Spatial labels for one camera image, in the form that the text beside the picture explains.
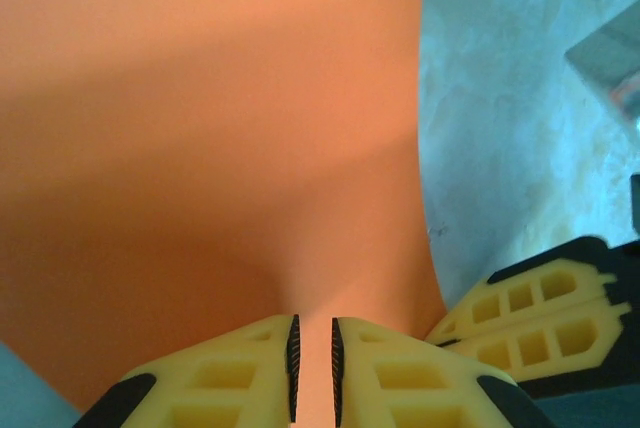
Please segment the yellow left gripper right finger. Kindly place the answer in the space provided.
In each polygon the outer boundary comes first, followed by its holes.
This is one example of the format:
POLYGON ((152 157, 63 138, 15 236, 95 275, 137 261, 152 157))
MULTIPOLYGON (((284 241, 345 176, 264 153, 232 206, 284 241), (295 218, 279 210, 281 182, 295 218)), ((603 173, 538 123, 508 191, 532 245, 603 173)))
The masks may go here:
POLYGON ((338 427, 550 427, 505 372, 359 318, 332 320, 338 427))

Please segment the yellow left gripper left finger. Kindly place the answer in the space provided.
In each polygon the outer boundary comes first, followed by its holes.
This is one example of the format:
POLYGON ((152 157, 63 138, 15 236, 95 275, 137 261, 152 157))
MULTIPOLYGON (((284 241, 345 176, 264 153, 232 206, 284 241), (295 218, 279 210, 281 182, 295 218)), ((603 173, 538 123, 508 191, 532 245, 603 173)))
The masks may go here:
POLYGON ((271 316, 136 367, 76 424, 288 427, 299 370, 298 316, 271 316))

